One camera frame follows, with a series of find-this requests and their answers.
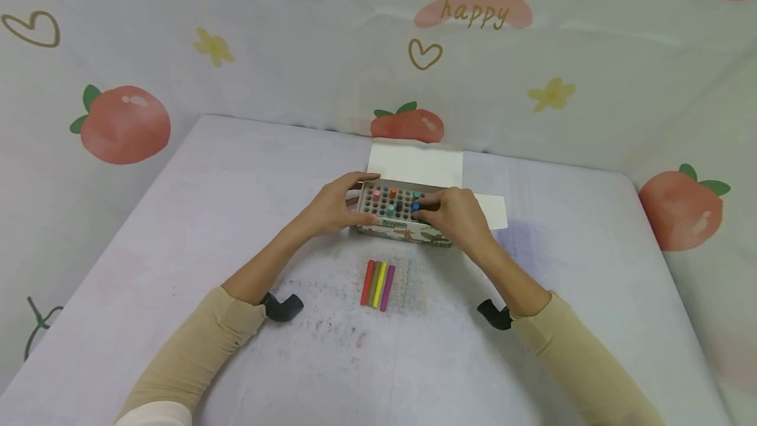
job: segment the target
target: beige sleeve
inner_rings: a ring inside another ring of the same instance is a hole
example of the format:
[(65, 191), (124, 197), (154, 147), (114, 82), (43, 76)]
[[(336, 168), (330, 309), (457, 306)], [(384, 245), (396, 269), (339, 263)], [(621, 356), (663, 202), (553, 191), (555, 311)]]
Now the beige sleeve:
[(195, 411), (223, 363), (258, 332), (265, 306), (253, 306), (213, 288), (160, 348), (137, 380), (116, 421), (139, 406), (178, 402)]
[(534, 349), (588, 425), (664, 424), (631, 375), (556, 293), (538, 315), (513, 319), (513, 329)]

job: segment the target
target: crayon holder tray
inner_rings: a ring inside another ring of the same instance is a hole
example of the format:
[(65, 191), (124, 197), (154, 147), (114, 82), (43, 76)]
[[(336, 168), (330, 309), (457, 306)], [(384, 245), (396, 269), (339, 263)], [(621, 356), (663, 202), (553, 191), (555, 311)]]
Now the crayon holder tray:
[(382, 179), (366, 181), (355, 211), (377, 215), (382, 220), (382, 225), (359, 225), (357, 231), (395, 241), (449, 247), (452, 242), (444, 238), (442, 233), (413, 216), (415, 200), (443, 189)]

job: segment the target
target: table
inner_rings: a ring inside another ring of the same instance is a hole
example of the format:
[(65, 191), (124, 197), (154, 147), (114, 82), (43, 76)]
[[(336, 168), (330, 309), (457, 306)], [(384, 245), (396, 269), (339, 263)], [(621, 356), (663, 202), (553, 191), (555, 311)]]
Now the table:
[[(370, 140), (204, 116), (0, 397), (0, 424), (111, 424), (161, 344)], [(669, 425), (728, 425), (626, 176), (466, 152), (463, 181), (503, 194), (498, 240), (557, 290)], [(359, 306), (367, 261), (397, 266), (387, 312)], [(268, 321), (228, 362), (198, 425), (579, 425), (456, 248), (345, 231), (312, 241), (272, 292), (305, 308)]]

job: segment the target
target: heart outline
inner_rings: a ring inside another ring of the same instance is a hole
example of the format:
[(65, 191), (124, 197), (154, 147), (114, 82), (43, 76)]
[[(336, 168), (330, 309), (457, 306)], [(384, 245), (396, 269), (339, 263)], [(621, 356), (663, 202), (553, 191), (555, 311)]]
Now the heart outline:
[[(29, 37), (24, 36), (23, 34), (17, 32), (14, 28), (9, 26), (8, 22), (14, 22), (16, 24), (19, 24), (20, 26), (24, 27), (26, 30), (34, 31), (34, 29), (37, 26), (37, 18), (39, 16), (45, 16), (50, 19), (50, 22), (52, 23), (52, 28), (55, 33), (55, 36), (53, 37), (52, 43), (44, 43), (40, 41), (35, 41), (34, 39), (31, 39)], [(14, 34), (16, 37), (19, 37), (20, 39), (23, 39), (26, 43), (31, 43), (37, 47), (42, 48), (55, 48), (60, 44), (60, 27), (58, 26), (58, 21), (55, 20), (55, 17), (53, 17), (50, 12), (45, 11), (34, 11), (29, 15), (29, 23), (27, 24), (20, 18), (14, 17), (11, 14), (5, 13), (2, 14), (2, 17), (0, 17), (0, 21), (2, 21), (2, 24), (6, 28), (8, 28), (8, 31), (12, 34)]]
[[(413, 43), (418, 43), (418, 49), (420, 49), (421, 56), (424, 57), (432, 48), (437, 48), (439, 50), (439, 54), (436, 58), (433, 58), (430, 63), (428, 63), (426, 66), (419, 66), (418, 62), (415, 61), (415, 57), (413, 56)], [(429, 45), (426, 49), (423, 49), (423, 44), (418, 38), (410, 39), (410, 42), (407, 44), (407, 54), (410, 56), (410, 62), (413, 63), (413, 66), (415, 68), (418, 68), (420, 71), (425, 71), (426, 69), (434, 66), (437, 61), (442, 59), (442, 53), (444, 52), (444, 48), (439, 43), (433, 43), (432, 45)]]

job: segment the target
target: cardboard box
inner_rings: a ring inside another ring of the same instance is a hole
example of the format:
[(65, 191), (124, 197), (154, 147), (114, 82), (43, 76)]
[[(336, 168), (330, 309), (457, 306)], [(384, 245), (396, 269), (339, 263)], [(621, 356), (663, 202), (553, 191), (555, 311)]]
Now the cardboard box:
[[(389, 216), (383, 206), (389, 202), (385, 193), (389, 188), (400, 192), (398, 196), (403, 197), (403, 203), (412, 203), (412, 197), (409, 200), (404, 197), (407, 191), (429, 194), (453, 186), (465, 187), (462, 151), (439, 143), (376, 138), (371, 145), (368, 172), (380, 173), (382, 177), (363, 187), (356, 210), (373, 211), (382, 218), (382, 225), (361, 225), (357, 227), (358, 232), (396, 241), (452, 246), (452, 242), (436, 228), (416, 220), (411, 212), (403, 211), (399, 216)], [(372, 194), (377, 189), (380, 197), (374, 200)], [(476, 194), (475, 197), (490, 229), (507, 227), (504, 197), (488, 194)]]

